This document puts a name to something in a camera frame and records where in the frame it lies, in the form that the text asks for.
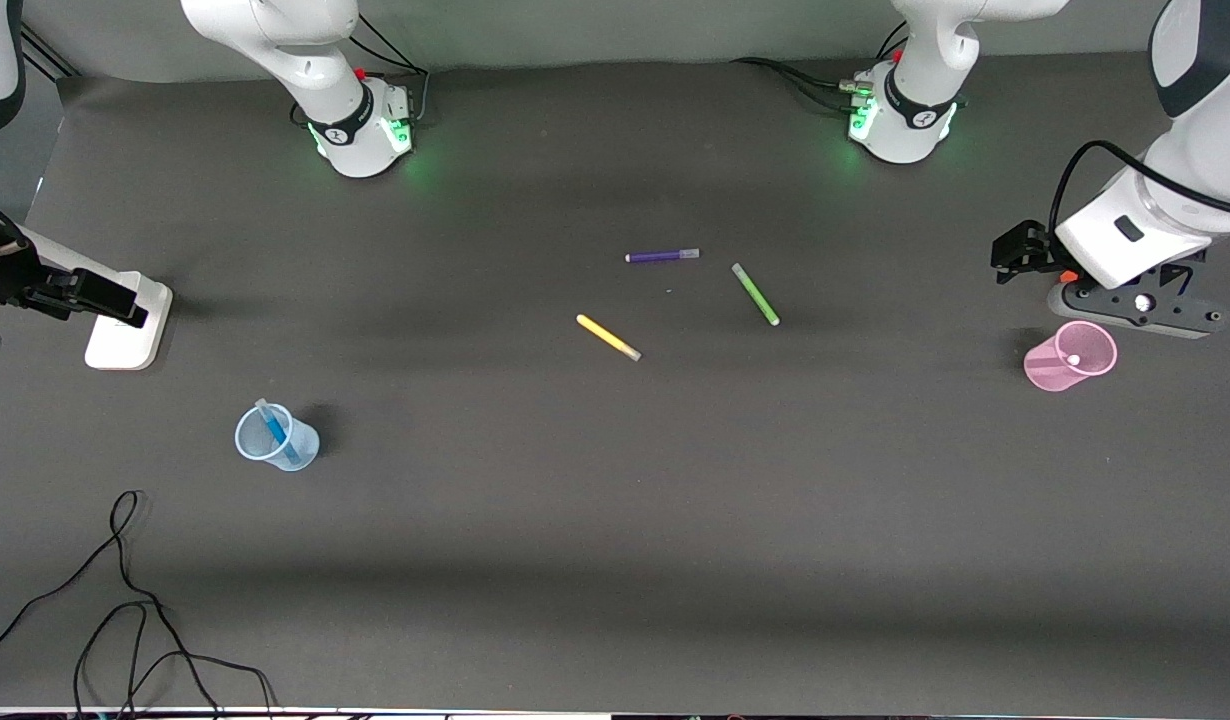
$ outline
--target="marker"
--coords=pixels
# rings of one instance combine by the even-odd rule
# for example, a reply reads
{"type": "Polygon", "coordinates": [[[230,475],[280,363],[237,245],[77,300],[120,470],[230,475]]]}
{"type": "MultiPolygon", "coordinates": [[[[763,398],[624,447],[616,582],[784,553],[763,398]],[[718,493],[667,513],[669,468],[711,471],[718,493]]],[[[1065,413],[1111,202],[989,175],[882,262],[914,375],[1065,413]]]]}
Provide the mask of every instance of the marker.
{"type": "Polygon", "coordinates": [[[691,250],[667,250],[664,252],[629,252],[624,256],[625,263],[662,263],[665,260],[695,260],[699,249],[691,250]]]}
{"type": "Polygon", "coordinates": [[[753,278],[748,277],[748,273],[744,272],[742,266],[739,266],[739,263],[734,263],[729,267],[729,272],[736,273],[736,277],[739,278],[739,282],[744,286],[744,290],[748,290],[748,295],[756,303],[756,309],[761,310],[763,315],[766,315],[766,322],[779,325],[779,315],[775,314],[774,306],[771,306],[770,302],[766,302],[765,297],[763,297],[763,292],[756,289],[756,284],[753,284],[753,278]]]}
{"type": "Polygon", "coordinates": [[[629,345],[627,342],[624,342],[619,337],[615,337],[614,334],[608,331],[605,327],[601,327],[601,325],[593,322],[588,318],[588,315],[574,315],[574,321],[578,322],[579,325],[583,325],[583,329],[585,329],[585,331],[594,334],[603,341],[606,341],[606,345],[610,345],[615,350],[619,350],[620,352],[624,352],[624,354],[627,354],[629,359],[633,361],[633,363],[637,363],[637,361],[642,359],[641,352],[633,350],[632,345],[629,345]]]}
{"type": "MultiPolygon", "coordinates": [[[[282,423],[278,423],[276,416],[273,416],[273,411],[268,410],[268,401],[260,398],[260,400],[255,401],[255,406],[260,411],[260,418],[264,421],[264,425],[268,425],[268,432],[272,433],[273,441],[276,441],[278,446],[283,446],[283,443],[287,442],[287,431],[282,428],[282,423]]],[[[290,460],[292,464],[299,465],[299,452],[295,452],[294,446],[289,446],[289,443],[287,443],[287,447],[282,448],[282,452],[287,455],[287,460],[290,460]]]]}

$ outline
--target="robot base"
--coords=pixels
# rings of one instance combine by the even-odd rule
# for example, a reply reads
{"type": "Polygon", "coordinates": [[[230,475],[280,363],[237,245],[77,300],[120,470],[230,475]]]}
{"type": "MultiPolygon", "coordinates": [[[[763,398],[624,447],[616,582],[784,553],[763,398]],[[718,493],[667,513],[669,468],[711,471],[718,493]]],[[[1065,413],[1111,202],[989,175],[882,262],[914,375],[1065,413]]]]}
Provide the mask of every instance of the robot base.
{"type": "MultiPolygon", "coordinates": [[[[856,81],[872,82],[876,89],[883,87],[886,74],[895,64],[891,60],[879,63],[867,70],[856,73],[856,81]]],[[[948,137],[950,122],[957,114],[957,105],[945,113],[943,118],[922,129],[908,127],[908,119],[899,110],[894,110],[886,100],[886,92],[877,92],[875,98],[868,101],[862,114],[852,118],[851,129],[847,137],[866,146],[877,159],[908,165],[926,159],[935,150],[941,140],[948,137]]]]}
{"type": "Polygon", "coordinates": [[[374,96],[374,111],[349,145],[331,145],[309,128],[317,142],[317,151],[331,161],[331,167],[351,178],[385,172],[394,160],[410,151],[413,129],[405,87],[387,85],[378,78],[368,78],[363,85],[374,96]]]}
{"type": "Polygon", "coordinates": [[[139,273],[117,273],[118,282],[137,293],[135,303],[148,310],[144,327],[130,327],[112,318],[95,319],[86,346],[86,366],[97,370],[143,370],[157,358],[162,331],[171,313],[171,288],[139,273]]]}

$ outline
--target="cable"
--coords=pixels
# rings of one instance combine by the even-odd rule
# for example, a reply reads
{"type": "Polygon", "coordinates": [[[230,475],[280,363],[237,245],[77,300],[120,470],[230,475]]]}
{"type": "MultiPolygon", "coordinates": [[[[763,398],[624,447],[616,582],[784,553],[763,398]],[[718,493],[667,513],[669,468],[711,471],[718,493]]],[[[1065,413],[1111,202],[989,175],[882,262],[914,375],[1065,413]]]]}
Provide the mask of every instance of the cable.
{"type": "Polygon", "coordinates": [[[851,108],[851,106],[849,105],[839,105],[836,102],[830,102],[829,100],[825,100],[825,97],[822,97],[820,95],[815,95],[815,92],[813,92],[813,90],[820,90],[820,91],[830,89],[836,90],[835,82],[828,82],[824,81],[824,79],[812,76],[811,74],[803,73],[802,70],[793,68],[787,63],[780,63],[779,60],[770,60],[768,58],[738,58],[731,60],[731,63],[742,63],[747,65],[761,65],[763,68],[770,68],[775,70],[775,73],[779,73],[781,78],[787,79],[787,81],[792,82],[795,90],[801,92],[809,101],[815,102],[815,105],[819,105],[822,108],[839,111],[839,113],[844,114],[851,114],[854,112],[854,108],[851,108]]]}
{"type": "Polygon", "coordinates": [[[780,60],[771,60],[770,58],[753,58],[753,55],[748,55],[747,58],[736,58],[734,60],[731,60],[731,63],[761,65],[763,68],[770,68],[776,73],[780,73],[781,76],[797,78],[800,81],[809,82],[811,85],[817,87],[829,87],[829,89],[838,87],[838,82],[829,82],[825,79],[812,76],[812,74],[793,68],[793,65],[790,65],[788,63],[780,63],[780,60]]]}
{"type": "MultiPolygon", "coordinates": [[[[0,223],[2,223],[2,226],[6,228],[6,233],[10,233],[11,238],[15,238],[16,245],[20,246],[20,250],[25,250],[25,247],[27,247],[30,245],[33,245],[32,242],[30,242],[30,239],[27,236],[25,236],[25,231],[21,231],[20,224],[16,224],[16,222],[12,220],[6,213],[2,213],[1,208],[0,208],[0,223]]],[[[68,582],[71,582],[73,580],[75,580],[75,578],[70,578],[70,580],[68,580],[68,582]]],[[[58,591],[62,591],[63,587],[65,587],[65,585],[59,585],[59,587],[55,588],[55,590],[53,590],[50,593],[48,593],[48,596],[52,594],[52,593],[55,593],[58,591]]],[[[31,606],[31,603],[34,603],[36,601],[42,601],[42,598],[41,597],[34,597],[33,599],[30,601],[30,606],[31,606]]],[[[15,623],[18,623],[18,622],[20,622],[20,618],[18,618],[18,615],[16,615],[16,618],[15,618],[15,620],[12,620],[11,625],[15,625],[15,623]]]]}
{"type": "Polygon", "coordinates": [[[303,128],[305,127],[304,123],[308,123],[308,114],[304,116],[304,123],[301,123],[299,119],[295,119],[295,110],[300,110],[299,102],[292,102],[292,111],[290,113],[287,113],[287,118],[290,119],[292,126],[303,128]]]}
{"type": "Polygon", "coordinates": [[[907,42],[908,42],[908,38],[903,38],[903,39],[897,41],[893,46],[886,47],[886,49],[881,52],[881,55],[877,55],[877,59],[886,58],[886,55],[889,55],[891,53],[894,53],[894,50],[899,50],[899,46],[903,46],[907,42]]]}
{"type": "Polygon", "coordinates": [[[80,70],[77,70],[69,60],[63,58],[63,55],[59,54],[58,50],[54,49],[54,47],[52,47],[44,37],[42,37],[41,33],[38,33],[38,31],[31,28],[30,23],[20,23],[20,34],[27,41],[33,42],[33,47],[36,47],[36,49],[38,49],[38,52],[42,53],[47,60],[50,60],[52,65],[57,65],[62,69],[66,76],[80,76],[80,70]]]}
{"type": "Polygon", "coordinates": [[[42,65],[39,65],[38,62],[34,60],[32,55],[25,55],[25,60],[30,62],[30,64],[33,65],[33,68],[38,69],[38,73],[44,74],[44,76],[47,76],[47,79],[49,79],[49,81],[52,81],[52,82],[57,81],[57,78],[54,78],[53,74],[48,73],[47,69],[44,69],[42,65]]]}
{"type": "Polygon", "coordinates": [[[429,79],[433,79],[433,76],[430,74],[428,74],[428,73],[424,73],[424,87],[423,87],[422,91],[419,91],[419,113],[415,114],[415,122],[417,122],[417,123],[424,118],[424,113],[427,113],[427,111],[428,111],[428,81],[429,81],[429,79]]]}
{"type": "Polygon", "coordinates": [[[1194,188],[1184,186],[1184,183],[1178,183],[1172,178],[1165,177],[1162,174],[1156,172],[1153,167],[1148,167],[1140,161],[1135,155],[1130,155],[1129,151],[1122,150],[1121,146],[1113,145],[1112,142],[1107,140],[1091,140],[1086,145],[1077,148],[1077,151],[1073,153],[1073,158],[1068,160],[1068,167],[1064,169],[1064,174],[1059,176],[1059,185],[1055,187],[1055,197],[1050,201],[1050,218],[1049,224],[1046,225],[1046,233],[1054,236],[1055,228],[1059,225],[1059,204],[1064,201],[1064,191],[1068,190],[1068,181],[1073,178],[1073,170],[1077,167],[1081,162],[1082,156],[1098,146],[1100,150],[1105,150],[1109,155],[1113,155],[1125,165],[1130,165],[1141,176],[1150,178],[1150,181],[1159,183],[1160,186],[1167,188],[1176,194],[1182,194],[1187,197],[1188,201],[1199,202],[1202,206],[1208,206],[1215,210],[1223,210],[1223,213],[1230,213],[1230,202],[1226,199],[1218,199],[1218,197],[1210,197],[1204,192],[1196,191],[1194,188]]]}
{"type": "Polygon", "coordinates": [[[38,46],[38,41],[36,41],[33,36],[31,36],[27,32],[20,32],[20,37],[25,38],[25,42],[27,42],[27,44],[33,46],[33,49],[38,50],[38,54],[42,55],[42,58],[46,62],[50,63],[57,68],[57,70],[59,70],[59,74],[62,74],[64,78],[74,78],[74,73],[69,73],[68,69],[64,68],[62,63],[59,63],[59,60],[54,59],[52,54],[47,53],[44,47],[38,46]]]}
{"type": "Polygon", "coordinates": [[[408,63],[399,63],[397,60],[394,60],[392,58],[386,58],[385,55],[378,54],[375,50],[369,49],[369,47],[363,46],[362,41],[358,41],[358,38],[355,38],[355,37],[349,37],[349,42],[352,44],[354,44],[354,46],[360,47],[360,49],[363,50],[363,53],[365,53],[368,55],[373,55],[374,58],[381,59],[381,60],[384,60],[387,64],[397,65],[399,68],[403,68],[403,69],[408,69],[408,70],[411,70],[415,74],[427,74],[428,73],[427,70],[418,69],[417,66],[411,65],[408,63]]]}
{"type": "MultiPolygon", "coordinates": [[[[401,60],[403,60],[403,63],[406,63],[406,64],[405,64],[403,66],[408,66],[410,69],[413,69],[413,70],[415,70],[416,73],[423,73],[423,74],[428,74],[428,70],[426,70],[426,69],[423,69],[423,68],[419,68],[419,65],[417,65],[417,64],[413,64],[413,63],[411,63],[410,58],[408,58],[407,55],[405,55],[402,50],[397,50],[397,47],[396,47],[395,44],[392,44],[392,42],[387,42],[387,37],[383,36],[383,33],[381,33],[381,32],[379,32],[379,31],[376,30],[376,27],[374,27],[374,26],[373,26],[371,21],[370,21],[370,20],[368,20],[368,18],[365,17],[365,15],[363,15],[363,14],[358,14],[358,18],[362,18],[362,22],[363,22],[363,23],[365,23],[365,26],[367,26],[367,27],[368,27],[369,30],[371,30],[371,32],[373,32],[373,33],[374,33],[374,34],[375,34],[375,36],[376,36],[376,37],[378,37],[378,38],[379,38],[380,41],[383,41],[383,43],[384,43],[385,46],[387,46],[387,49],[389,49],[389,50],[394,50],[394,53],[396,53],[396,54],[397,54],[397,57],[399,57],[399,58],[401,58],[401,60]]],[[[376,57],[378,57],[379,59],[386,59],[386,58],[383,58],[383,55],[376,55],[376,57]]]]}
{"type": "Polygon", "coordinates": [[[116,720],[121,720],[121,713],[124,713],[127,706],[130,706],[132,711],[134,711],[135,694],[144,686],[144,681],[148,679],[148,676],[153,672],[154,667],[157,667],[164,660],[169,657],[184,657],[184,662],[187,663],[187,666],[189,666],[189,673],[193,674],[196,690],[198,690],[203,700],[208,702],[209,705],[212,705],[213,710],[216,711],[216,714],[221,710],[221,706],[219,706],[219,703],[214,700],[212,693],[207,690],[205,684],[203,683],[202,679],[202,674],[198,673],[198,666],[196,666],[196,662],[208,662],[209,665],[219,665],[223,667],[228,667],[229,670],[240,670],[244,671],[244,673],[251,673],[257,676],[257,678],[260,679],[260,689],[262,689],[264,694],[264,706],[268,710],[269,718],[272,718],[272,706],[276,704],[277,695],[272,689],[272,683],[268,682],[268,678],[266,674],[263,674],[262,670],[258,670],[258,667],[251,667],[248,665],[240,665],[237,662],[230,662],[212,656],[196,655],[193,652],[189,652],[189,650],[187,650],[187,647],[184,646],[184,640],[180,636],[180,630],[177,630],[175,628],[175,624],[172,624],[170,618],[167,618],[166,606],[162,603],[161,598],[159,598],[157,594],[155,594],[154,592],[141,588],[140,585],[135,585],[134,580],[132,580],[129,560],[127,560],[125,555],[125,539],[123,539],[122,533],[125,532],[127,527],[129,527],[132,518],[134,518],[135,516],[135,508],[138,506],[139,506],[139,492],[137,491],[125,491],[121,494],[121,496],[117,496],[117,500],[113,502],[112,510],[109,510],[108,512],[108,529],[111,532],[108,539],[106,539],[106,542],[100,544],[100,546],[95,548],[95,550],[90,553],[90,555],[81,564],[81,566],[77,567],[75,574],[70,575],[70,577],[68,577],[65,582],[59,583],[58,587],[55,587],[54,590],[36,596],[30,602],[26,602],[25,607],[21,607],[20,612],[17,612],[17,614],[15,615],[15,619],[11,620],[11,624],[6,625],[6,629],[4,629],[2,634],[0,634],[0,646],[2,641],[6,641],[6,638],[11,634],[12,630],[15,630],[15,628],[25,618],[27,612],[33,609],[33,606],[36,606],[36,603],[41,601],[47,601],[47,598],[59,592],[63,592],[63,590],[70,587],[70,585],[74,585],[76,580],[80,578],[81,575],[84,575],[85,571],[90,569],[90,565],[93,564],[95,559],[97,559],[101,553],[108,550],[109,546],[113,546],[113,544],[116,544],[117,567],[118,571],[121,571],[122,583],[125,585],[125,587],[132,592],[140,594],[143,599],[122,602],[121,606],[113,607],[112,610],[108,610],[108,614],[105,615],[105,619],[100,622],[97,626],[95,626],[93,633],[91,633],[90,639],[85,644],[85,647],[82,647],[81,655],[79,655],[77,657],[77,663],[74,666],[74,674],[73,674],[74,705],[75,710],[77,711],[77,718],[82,716],[81,692],[79,689],[79,683],[81,679],[82,670],[86,665],[86,658],[89,658],[90,650],[91,647],[93,647],[95,641],[98,641],[98,635],[105,631],[108,624],[112,623],[112,620],[116,619],[116,617],[121,614],[123,610],[130,610],[130,609],[140,612],[140,624],[135,631],[135,647],[134,651],[132,651],[130,673],[129,676],[127,676],[125,702],[122,703],[122,711],[118,711],[118,716],[116,720]],[[129,506],[125,510],[125,514],[121,514],[123,505],[129,506]],[[167,652],[162,657],[159,657],[157,661],[154,661],[153,666],[150,666],[149,670],[145,671],[143,678],[140,678],[139,682],[137,683],[135,672],[139,665],[139,646],[141,639],[144,638],[144,629],[148,625],[149,607],[153,608],[155,615],[157,615],[157,619],[161,622],[164,629],[166,629],[166,633],[171,635],[176,650],[167,652]]]}
{"type": "Polygon", "coordinates": [[[908,27],[908,20],[904,20],[904,22],[898,23],[898,26],[895,26],[895,28],[891,31],[891,34],[886,36],[886,39],[881,41],[881,46],[877,47],[877,55],[876,55],[877,60],[886,58],[886,44],[888,44],[888,42],[891,42],[891,38],[898,36],[899,31],[904,30],[905,27],[908,27]]]}

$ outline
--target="blue marker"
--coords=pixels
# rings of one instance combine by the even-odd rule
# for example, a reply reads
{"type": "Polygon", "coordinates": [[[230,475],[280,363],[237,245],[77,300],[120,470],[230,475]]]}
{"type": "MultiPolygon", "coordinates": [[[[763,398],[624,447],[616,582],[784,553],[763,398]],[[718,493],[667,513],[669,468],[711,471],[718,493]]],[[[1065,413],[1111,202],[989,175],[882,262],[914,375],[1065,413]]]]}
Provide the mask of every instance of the blue marker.
{"type": "MultiPolygon", "coordinates": [[[[264,425],[268,425],[268,432],[273,433],[277,444],[282,446],[283,442],[287,442],[287,431],[282,428],[282,423],[278,423],[273,411],[268,410],[268,401],[260,398],[255,401],[255,406],[260,411],[260,417],[264,420],[264,425]]],[[[299,452],[295,452],[294,446],[287,446],[285,454],[287,460],[290,460],[293,465],[299,465],[299,452]]]]}

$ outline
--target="green status light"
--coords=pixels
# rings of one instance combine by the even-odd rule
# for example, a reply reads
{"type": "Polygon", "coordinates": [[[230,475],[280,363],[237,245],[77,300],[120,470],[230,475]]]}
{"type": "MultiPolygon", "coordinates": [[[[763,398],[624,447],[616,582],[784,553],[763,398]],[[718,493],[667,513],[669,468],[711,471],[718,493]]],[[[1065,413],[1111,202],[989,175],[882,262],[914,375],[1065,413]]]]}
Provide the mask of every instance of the green status light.
{"type": "Polygon", "coordinates": [[[948,119],[943,121],[943,129],[938,132],[940,140],[948,137],[950,127],[953,127],[953,114],[957,114],[957,102],[953,102],[952,108],[948,108],[948,119]]]}
{"type": "Polygon", "coordinates": [[[308,123],[308,133],[312,135],[312,142],[317,143],[317,155],[326,158],[326,146],[322,146],[322,138],[317,135],[317,132],[312,128],[312,123],[308,123]]]}
{"type": "Polygon", "coordinates": [[[410,127],[406,124],[406,119],[379,118],[379,126],[385,129],[387,143],[392,145],[395,151],[405,153],[410,150],[410,127]]]}
{"type": "Polygon", "coordinates": [[[872,129],[872,121],[877,117],[877,98],[870,97],[862,108],[856,108],[851,118],[851,137],[856,140],[867,140],[868,130],[872,129]]]}

